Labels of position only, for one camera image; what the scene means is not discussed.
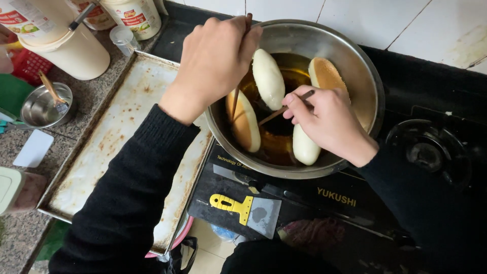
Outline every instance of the rusty metal tray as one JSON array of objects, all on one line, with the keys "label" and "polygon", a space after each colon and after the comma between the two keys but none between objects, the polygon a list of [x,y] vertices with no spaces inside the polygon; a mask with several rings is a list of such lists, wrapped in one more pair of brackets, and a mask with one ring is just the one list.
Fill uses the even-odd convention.
[{"label": "rusty metal tray", "polygon": [[[110,160],[142,123],[176,77],[178,63],[136,52],[92,118],[83,136],[49,185],[38,210],[71,223],[108,169]],[[211,147],[212,135],[204,114],[194,122],[201,132],[186,151],[166,197],[161,221],[154,228],[151,251],[165,254]]]}]

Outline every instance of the red plastic basket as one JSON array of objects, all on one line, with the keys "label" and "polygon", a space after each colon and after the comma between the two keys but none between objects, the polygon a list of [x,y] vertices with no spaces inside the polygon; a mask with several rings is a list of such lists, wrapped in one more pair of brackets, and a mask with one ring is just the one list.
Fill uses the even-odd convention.
[{"label": "red plastic basket", "polygon": [[[17,41],[17,36],[12,34],[9,36],[9,43]],[[47,74],[49,70],[54,66],[47,59],[33,53],[28,49],[12,50],[13,56],[11,57],[14,64],[14,71],[12,75],[26,81],[32,86],[42,85],[42,81],[37,72],[41,70],[44,74]]]}]

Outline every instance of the paint scraper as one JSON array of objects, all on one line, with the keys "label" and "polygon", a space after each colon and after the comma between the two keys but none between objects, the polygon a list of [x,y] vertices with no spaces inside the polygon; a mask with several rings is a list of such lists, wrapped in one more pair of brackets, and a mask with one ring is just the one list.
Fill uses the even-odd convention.
[{"label": "paint scraper", "polygon": [[237,212],[240,223],[260,234],[272,239],[276,229],[281,201],[247,196],[243,203],[230,199],[225,195],[213,194],[210,204],[218,209]]}]

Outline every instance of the granite countertop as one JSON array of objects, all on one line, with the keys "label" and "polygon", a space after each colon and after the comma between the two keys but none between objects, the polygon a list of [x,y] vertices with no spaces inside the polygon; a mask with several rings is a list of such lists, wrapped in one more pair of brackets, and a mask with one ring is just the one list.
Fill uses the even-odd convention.
[{"label": "granite countertop", "polygon": [[[148,52],[159,34],[141,42],[141,50]],[[79,107],[76,116],[70,122],[42,129],[54,137],[54,142],[44,160],[37,168],[29,168],[31,173],[41,174],[50,182],[63,161],[81,137],[93,114],[131,58],[126,57],[111,42],[110,31],[93,31],[93,34],[110,53],[111,61],[107,71],[100,77],[80,81],[66,74],[57,67],[49,73],[48,78],[54,82],[68,85],[73,91],[74,100]],[[22,169],[13,166],[12,162],[19,154],[32,130],[10,130],[0,135],[0,166]],[[38,211],[18,213],[0,217],[0,274],[28,273],[41,248],[41,243],[54,219]]]}]

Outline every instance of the stainless steel pot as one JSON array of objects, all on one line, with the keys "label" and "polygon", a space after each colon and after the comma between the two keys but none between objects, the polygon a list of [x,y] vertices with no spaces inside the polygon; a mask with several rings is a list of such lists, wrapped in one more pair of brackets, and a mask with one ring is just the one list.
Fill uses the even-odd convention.
[{"label": "stainless steel pot", "polygon": [[47,91],[46,86],[37,87],[25,99],[20,110],[20,119],[31,128],[46,128],[59,126],[71,120],[77,110],[77,104],[73,101],[71,89],[63,83],[53,83],[53,87],[61,99],[65,100],[69,109],[63,115],[59,115],[54,108],[54,99]]},{"label": "stainless steel pot", "polygon": [[[343,34],[303,20],[273,20],[257,24],[264,29],[260,48],[269,53],[294,53],[312,59],[325,57],[338,69],[347,85],[360,122],[370,136],[377,137],[384,116],[382,81],[367,55]],[[228,126],[225,99],[206,111],[211,132],[223,148],[238,161],[258,172],[288,179],[326,176],[344,169],[348,162],[328,153],[312,166],[289,167],[266,163],[244,151]]]}]

